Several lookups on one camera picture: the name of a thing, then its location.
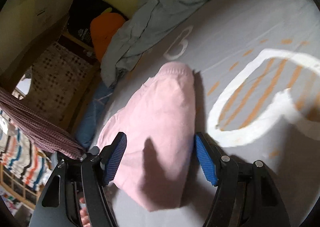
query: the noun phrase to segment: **brown knit fabric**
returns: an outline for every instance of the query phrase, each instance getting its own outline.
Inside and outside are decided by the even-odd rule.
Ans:
[[[1,87],[0,108],[41,150],[58,150],[70,158],[79,158],[84,151],[68,132],[37,115]]]

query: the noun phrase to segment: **wooden frame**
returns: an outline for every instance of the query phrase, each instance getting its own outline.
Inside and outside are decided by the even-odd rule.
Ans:
[[[87,106],[92,100],[92,97],[99,83],[102,81],[99,72],[96,73],[95,77],[92,79],[91,83],[88,85],[88,88],[86,93],[84,94],[83,100],[79,102],[79,105],[77,106],[77,112],[75,112],[75,115],[72,117],[69,127],[67,128],[67,131],[70,132],[72,135],[76,133],[76,130],[87,110]]]
[[[10,181],[11,181],[11,185],[7,185],[4,182],[4,175],[7,176]],[[23,183],[19,183],[14,179],[14,175],[11,173],[7,173],[6,171],[4,171],[4,165],[0,164],[0,185],[8,192],[10,193],[13,197],[15,197],[16,199],[18,199],[20,202],[22,202],[26,207],[34,210],[36,208],[36,203],[33,203],[32,201],[28,200],[26,197],[26,193],[29,193],[30,195],[33,195],[35,197],[36,202],[38,201],[41,191],[31,191],[26,187],[26,184]],[[14,191],[14,185],[19,186],[20,188],[22,188],[22,195],[18,194],[17,192]]]
[[[90,71],[87,73],[84,80],[79,85],[78,90],[73,95],[73,97],[70,100],[70,103],[68,104],[67,108],[64,111],[64,118],[59,123],[59,127],[62,129],[71,132],[73,126],[73,121],[80,122],[80,118],[78,118],[80,115],[83,116],[85,112],[86,106],[89,104],[93,93],[92,88],[95,90],[98,86],[98,83],[101,81],[97,78],[97,75],[100,77],[100,63],[96,62]]]
[[[82,46],[84,49],[94,52],[94,48],[91,46],[88,46],[87,44],[83,43],[82,41],[80,41],[79,39],[75,38],[73,35],[71,35],[67,30],[65,30],[62,33],[63,36],[65,36],[66,38],[70,39],[72,42],[78,44],[79,46]]]

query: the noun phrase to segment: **striped cloth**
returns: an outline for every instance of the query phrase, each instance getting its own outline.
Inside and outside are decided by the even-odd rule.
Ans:
[[[84,152],[68,132],[36,114],[1,87],[0,109],[41,150],[51,153],[58,150],[73,159],[79,158]]]
[[[42,177],[48,170],[46,158],[31,141],[16,128],[16,134],[8,136],[0,128],[0,162],[21,182],[38,191]]]

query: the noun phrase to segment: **striped towel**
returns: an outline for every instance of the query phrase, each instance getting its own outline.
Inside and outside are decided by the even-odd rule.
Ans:
[[[0,110],[0,116],[14,125]],[[43,152],[36,148],[23,132],[16,127],[14,135],[7,135],[0,127],[0,162],[18,179],[38,191],[48,170]]]

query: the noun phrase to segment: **wooden shelf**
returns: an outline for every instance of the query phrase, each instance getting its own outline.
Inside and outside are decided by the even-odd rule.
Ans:
[[[7,185],[4,182],[4,175],[6,175],[7,178],[10,179],[10,186]],[[10,193],[13,197],[15,197],[16,199],[18,199],[20,202],[22,202],[26,207],[28,207],[29,209],[34,210],[36,208],[36,202],[39,199],[39,196],[41,194],[41,191],[31,191],[29,190],[26,185],[23,183],[19,183],[14,179],[14,175],[11,173],[7,173],[4,170],[4,166],[3,164],[0,164],[0,185],[8,192]],[[18,194],[17,192],[14,191],[14,186],[19,186],[22,190],[22,195]],[[35,203],[33,203],[32,201],[28,200],[26,197],[26,194],[30,194],[32,196],[35,197]]]
[[[80,104],[80,101],[82,100],[84,94],[86,93],[88,87],[93,84],[92,80],[95,78],[97,74],[100,72],[100,63],[97,61],[92,68],[89,70],[87,73],[86,77],[84,80],[81,82],[81,84],[78,87],[78,90],[76,93],[73,95],[71,98],[70,103],[68,104],[67,108],[64,111],[64,117],[63,120],[59,123],[59,127],[67,130],[70,128],[70,122],[71,119],[73,118],[77,107]]]
[[[84,49],[94,52],[94,48],[91,46],[88,46],[87,44],[83,43],[82,41],[80,41],[79,39],[75,38],[73,35],[71,35],[67,30],[65,30],[62,33],[63,36],[65,36],[66,38],[70,39],[71,41],[75,42],[76,44],[78,44],[79,46],[82,46]]]

